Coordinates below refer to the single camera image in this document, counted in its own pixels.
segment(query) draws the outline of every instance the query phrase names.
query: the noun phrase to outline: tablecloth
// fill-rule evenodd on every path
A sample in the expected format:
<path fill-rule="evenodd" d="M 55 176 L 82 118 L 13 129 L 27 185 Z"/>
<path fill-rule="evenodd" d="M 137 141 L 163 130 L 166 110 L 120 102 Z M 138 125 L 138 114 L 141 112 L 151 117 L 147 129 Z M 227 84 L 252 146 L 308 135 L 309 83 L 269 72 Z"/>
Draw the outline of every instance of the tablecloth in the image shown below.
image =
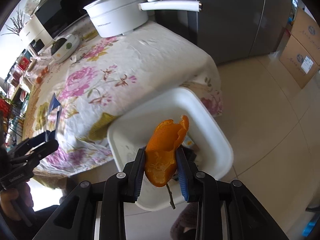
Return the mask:
<path fill-rule="evenodd" d="M 77 61 L 53 64 L 43 82 L 33 86 L 24 123 L 23 138 L 52 130 L 55 112 L 48 121 L 45 115 L 57 95 L 63 105 L 60 146 L 34 170 L 46 186 L 64 187 L 61 179 L 112 160 L 106 138 L 110 123 L 169 88 L 187 87 L 213 116 L 221 114 L 220 78 L 212 58 L 161 25 L 149 21 L 126 36 L 101 38 L 87 18 L 63 35 L 68 33 L 81 36 L 72 56 Z"/>

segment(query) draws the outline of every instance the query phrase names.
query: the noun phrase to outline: twig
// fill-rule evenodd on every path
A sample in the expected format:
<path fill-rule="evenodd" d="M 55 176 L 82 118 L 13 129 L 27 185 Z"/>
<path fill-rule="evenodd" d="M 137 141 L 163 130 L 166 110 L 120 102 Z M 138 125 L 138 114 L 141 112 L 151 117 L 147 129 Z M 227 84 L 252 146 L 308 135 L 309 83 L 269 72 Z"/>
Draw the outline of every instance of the twig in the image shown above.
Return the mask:
<path fill-rule="evenodd" d="M 170 190 L 170 188 L 169 188 L 169 185 L 168 185 L 168 183 L 167 183 L 167 184 L 165 184 L 165 185 L 167 186 L 167 190 L 168 190 L 168 192 L 169 192 L 169 196 L 170 196 L 170 205 L 172 206 L 172 209 L 176 209 L 176 206 L 174 205 L 174 202 L 173 202 L 172 192 L 171 192 L 171 190 Z"/>

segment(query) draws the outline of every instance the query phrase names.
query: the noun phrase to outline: plastic bin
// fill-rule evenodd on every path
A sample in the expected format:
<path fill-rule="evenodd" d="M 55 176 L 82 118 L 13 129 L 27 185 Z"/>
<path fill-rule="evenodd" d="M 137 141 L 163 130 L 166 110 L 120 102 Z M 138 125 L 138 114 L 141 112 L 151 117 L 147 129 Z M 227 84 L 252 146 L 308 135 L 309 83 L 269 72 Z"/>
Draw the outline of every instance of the plastic bin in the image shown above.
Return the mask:
<path fill-rule="evenodd" d="M 199 170 L 216 180 L 221 179 L 232 167 L 233 151 L 223 132 L 189 89 L 171 89 L 153 98 L 115 120 L 108 129 L 108 141 L 119 171 L 127 162 L 135 159 L 139 148 L 146 146 L 156 126 L 166 119 L 180 120 L 182 114 L 189 117 L 188 135 L 198 145 L 202 156 Z M 169 181 L 175 204 L 184 201 L 179 182 Z M 136 204 L 145 210 L 156 211 L 170 206 L 166 187 L 153 186 L 146 176 Z"/>

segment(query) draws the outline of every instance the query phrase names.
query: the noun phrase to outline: tile floor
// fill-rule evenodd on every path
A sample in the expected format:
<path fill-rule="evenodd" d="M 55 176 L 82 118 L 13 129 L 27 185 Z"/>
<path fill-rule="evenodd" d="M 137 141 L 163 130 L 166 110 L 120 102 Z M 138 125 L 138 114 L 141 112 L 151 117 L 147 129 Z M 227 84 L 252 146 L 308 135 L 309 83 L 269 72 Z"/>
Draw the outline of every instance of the tile floor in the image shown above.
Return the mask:
<path fill-rule="evenodd" d="M 284 35 L 275 53 L 218 67 L 225 111 L 216 121 L 234 151 L 233 168 L 222 180 L 240 179 L 290 235 L 310 201 L 319 199 L 320 74 L 300 89 L 278 60 L 287 40 Z M 78 179 L 98 182 L 115 172 L 112 161 Z M 184 206 L 146 212 L 126 205 L 127 239 L 170 239 Z"/>

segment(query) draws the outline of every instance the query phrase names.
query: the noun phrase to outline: white handle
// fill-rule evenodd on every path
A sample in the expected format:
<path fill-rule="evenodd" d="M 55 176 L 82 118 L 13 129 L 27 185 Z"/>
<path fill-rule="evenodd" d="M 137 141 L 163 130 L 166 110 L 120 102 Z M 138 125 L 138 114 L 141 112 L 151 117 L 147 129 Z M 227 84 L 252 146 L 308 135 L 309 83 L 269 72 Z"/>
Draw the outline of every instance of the white handle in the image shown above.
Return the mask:
<path fill-rule="evenodd" d="M 157 2 L 144 2 L 139 3 L 142 11 L 150 10 L 183 10 L 200 12 L 202 4 L 199 1 L 191 0 L 164 0 Z"/>

